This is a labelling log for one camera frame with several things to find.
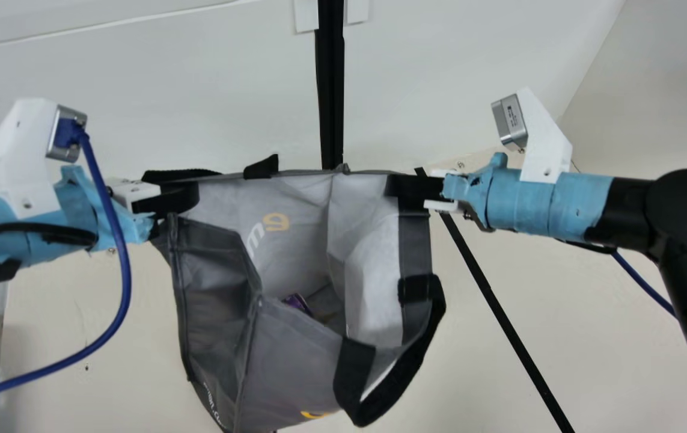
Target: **white ceiling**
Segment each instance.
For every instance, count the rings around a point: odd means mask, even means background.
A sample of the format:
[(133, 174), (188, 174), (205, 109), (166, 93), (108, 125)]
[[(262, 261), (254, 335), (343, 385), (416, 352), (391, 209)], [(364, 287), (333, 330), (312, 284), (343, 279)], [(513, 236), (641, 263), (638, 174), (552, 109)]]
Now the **white ceiling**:
[[(313, 34), (295, 34), (293, 0), (242, 2), (0, 43), (0, 121), (24, 96), (87, 112), (107, 176), (274, 152), (319, 167)], [(560, 116), (622, 3), (373, 0), (345, 28), (346, 162), (409, 169), (494, 146), (489, 104), (524, 85)]]
[(0, 0), (0, 41), (235, 0)]

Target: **velcro strap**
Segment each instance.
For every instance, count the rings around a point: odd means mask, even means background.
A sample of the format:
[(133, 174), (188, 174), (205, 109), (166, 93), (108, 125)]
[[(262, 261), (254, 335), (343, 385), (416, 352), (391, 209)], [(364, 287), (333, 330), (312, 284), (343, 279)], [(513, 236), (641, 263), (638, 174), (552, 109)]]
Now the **velcro strap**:
[(430, 301), (437, 298), (442, 285), (435, 274), (413, 275), (399, 280), (397, 296), (399, 304)]
[(263, 161), (247, 165), (242, 175), (245, 179), (269, 179), (271, 175), (277, 173), (279, 173), (279, 156), (274, 153)]

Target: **black arm segment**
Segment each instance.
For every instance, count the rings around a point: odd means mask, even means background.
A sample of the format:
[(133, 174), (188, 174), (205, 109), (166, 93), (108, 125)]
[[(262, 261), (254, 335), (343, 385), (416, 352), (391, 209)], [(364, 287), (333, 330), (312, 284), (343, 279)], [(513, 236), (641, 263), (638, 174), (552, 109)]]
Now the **black arm segment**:
[(655, 181), (613, 180), (585, 240), (636, 250), (656, 263), (687, 340), (687, 170)]

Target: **white wall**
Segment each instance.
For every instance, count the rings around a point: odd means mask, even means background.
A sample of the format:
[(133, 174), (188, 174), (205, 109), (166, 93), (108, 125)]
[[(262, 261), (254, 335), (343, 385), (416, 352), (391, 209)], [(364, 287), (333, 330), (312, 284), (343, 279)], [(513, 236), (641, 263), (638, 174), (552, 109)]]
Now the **white wall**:
[(687, 2), (628, 0), (561, 126), (582, 171), (687, 167)]
[(235, 0), (0, 0), (0, 42)]

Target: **black cable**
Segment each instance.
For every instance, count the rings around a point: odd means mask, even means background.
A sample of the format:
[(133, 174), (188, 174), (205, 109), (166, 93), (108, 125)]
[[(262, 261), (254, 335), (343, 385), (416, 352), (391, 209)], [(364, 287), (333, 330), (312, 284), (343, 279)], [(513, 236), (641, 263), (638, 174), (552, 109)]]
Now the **black cable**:
[(98, 236), (88, 230), (43, 223), (0, 224), (0, 234), (10, 232), (38, 233), (45, 242), (92, 247)]
[[(426, 176), (426, 171), (421, 167), (415, 169), (415, 172), (418, 176)], [(514, 353), (517, 353), (517, 357), (519, 357), (522, 367), (525, 368), (528, 376), (530, 376), (530, 380), (533, 381), (533, 385), (538, 390), (539, 395), (541, 395), (541, 399), (543, 399), (544, 404), (546, 404), (547, 409), (549, 409), (549, 412), (552, 414), (554, 422), (557, 422), (557, 426), (562, 433), (573, 433), (573, 427), (565, 416), (565, 412), (560, 408), (560, 403), (557, 402), (557, 398), (554, 397), (543, 376), (541, 376), (541, 372), (539, 372), (536, 363), (533, 362), (532, 357), (530, 357), (527, 348), (525, 348), (522, 340), (519, 339), (517, 331), (506, 316), (506, 312), (503, 310), (503, 307), (501, 307), (500, 302), (495, 298), (490, 283), (485, 277), (483, 270), (480, 268), (480, 264), (477, 263), (477, 260), (474, 258), (469, 246), (466, 244), (461, 231), (458, 230), (458, 226), (453, 220), (453, 217), (448, 213), (440, 213), (439, 216), (442, 218), (442, 222), (445, 223), (447, 231), (450, 232), (450, 237), (453, 238), (453, 241), (456, 243), (456, 247), (458, 247), (461, 257), (463, 257), (463, 260), (466, 262), (469, 272), (472, 273), (472, 277), (474, 277), (477, 286), (480, 287), (480, 292), (483, 294), (485, 301), (487, 301), (490, 310), (495, 316), (495, 320), (498, 321), (503, 333), (506, 335), (506, 338), (508, 338), (508, 342), (511, 344), (511, 348), (514, 349)]]
[(568, 244), (572, 247), (579, 247), (583, 250), (588, 250), (588, 251), (591, 251), (593, 253), (613, 254), (618, 250), (615, 247), (603, 247), (601, 245), (580, 244), (579, 242), (563, 241), (562, 239), (557, 239), (557, 240), (562, 242), (563, 244)]

